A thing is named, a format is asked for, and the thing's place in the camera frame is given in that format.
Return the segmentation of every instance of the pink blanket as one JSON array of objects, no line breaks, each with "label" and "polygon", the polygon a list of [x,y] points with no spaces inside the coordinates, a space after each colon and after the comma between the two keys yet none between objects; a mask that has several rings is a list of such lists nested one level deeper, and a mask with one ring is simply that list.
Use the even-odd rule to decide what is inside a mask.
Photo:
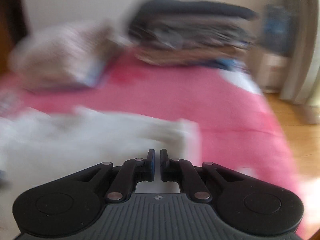
[{"label": "pink blanket", "polygon": [[81,105],[192,120],[200,126],[203,161],[297,192],[295,164],[283,132],[264,96],[245,74],[200,66],[150,66],[127,52],[103,79],[97,89],[26,92],[23,101],[46,113],[68,113]]}]

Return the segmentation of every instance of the logo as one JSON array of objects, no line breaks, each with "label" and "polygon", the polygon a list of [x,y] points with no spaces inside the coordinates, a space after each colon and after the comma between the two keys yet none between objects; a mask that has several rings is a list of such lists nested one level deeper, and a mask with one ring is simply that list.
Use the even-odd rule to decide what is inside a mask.
[{"label": "logo", "polygon": [[159,201],[159,200],[163,199],[163,197],[158,195],[158,196],[155,196],[155,199]]}]

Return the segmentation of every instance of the gray ribbed base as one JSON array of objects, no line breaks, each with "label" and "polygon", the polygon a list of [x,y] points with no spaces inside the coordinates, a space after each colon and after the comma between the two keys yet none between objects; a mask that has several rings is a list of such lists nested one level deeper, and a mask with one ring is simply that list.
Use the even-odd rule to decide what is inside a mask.
[{"label": "gray ribbed base", "polygon": [[[59,240],[301,240],[294,233],[256,237],[224,223],[206,204],[185,194],[132,194],[127,202],[110,204],[86,230]],[[23,234],[17,240],[46,240]]]}]

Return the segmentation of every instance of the wooden floor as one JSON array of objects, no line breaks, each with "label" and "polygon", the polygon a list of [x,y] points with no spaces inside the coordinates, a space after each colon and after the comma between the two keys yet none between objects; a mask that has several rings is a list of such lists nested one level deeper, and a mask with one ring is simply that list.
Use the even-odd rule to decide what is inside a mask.
[{"label": "wooden floor", "polygon": [[309,239],[320,228],[320,125],[306,125],[294,112],[294,107],[265,94],[287,136],[296,160],[304,194],[306,235]]}]

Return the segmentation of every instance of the beige curtain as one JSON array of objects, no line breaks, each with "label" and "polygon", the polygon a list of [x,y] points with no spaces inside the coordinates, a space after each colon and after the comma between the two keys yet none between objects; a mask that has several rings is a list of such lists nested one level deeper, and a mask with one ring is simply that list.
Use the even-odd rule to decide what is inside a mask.
[{"label": "beige curtain", "polygon": [[320,107],[320,80],[319,80],[319,73],[317,82],[314,88],[314,91],[312,93],[311,98],[307,102],[308,105],[314,106],[314,107]]},{"label": "beige curtain", "polygon": [[319,0],[286,0],[296,19],[296,38],[280,98],[305,104],[320,68]]}]

